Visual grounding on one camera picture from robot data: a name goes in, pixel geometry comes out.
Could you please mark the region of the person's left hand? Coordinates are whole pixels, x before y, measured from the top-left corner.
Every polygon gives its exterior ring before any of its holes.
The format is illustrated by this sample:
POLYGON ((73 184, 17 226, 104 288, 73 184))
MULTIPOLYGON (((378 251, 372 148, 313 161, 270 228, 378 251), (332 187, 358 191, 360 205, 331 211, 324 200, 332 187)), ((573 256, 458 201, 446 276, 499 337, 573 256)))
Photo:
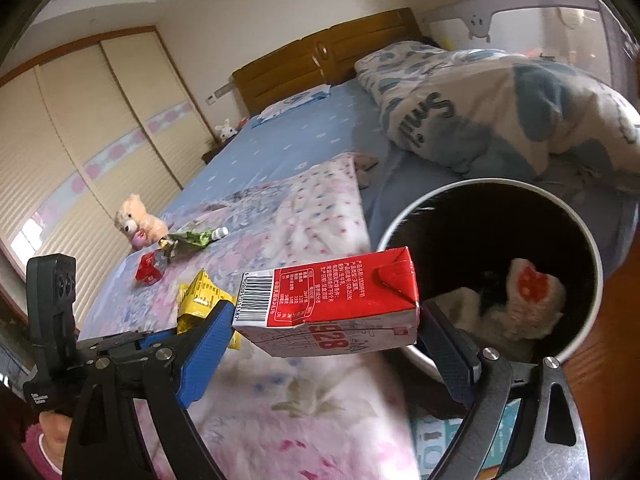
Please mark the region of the person's left hand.
POLYGON ((52 470, 60 476, 72 419, 55 412, 41 412, 39 425, 42 430, 39 440, 41 452, 52 470))

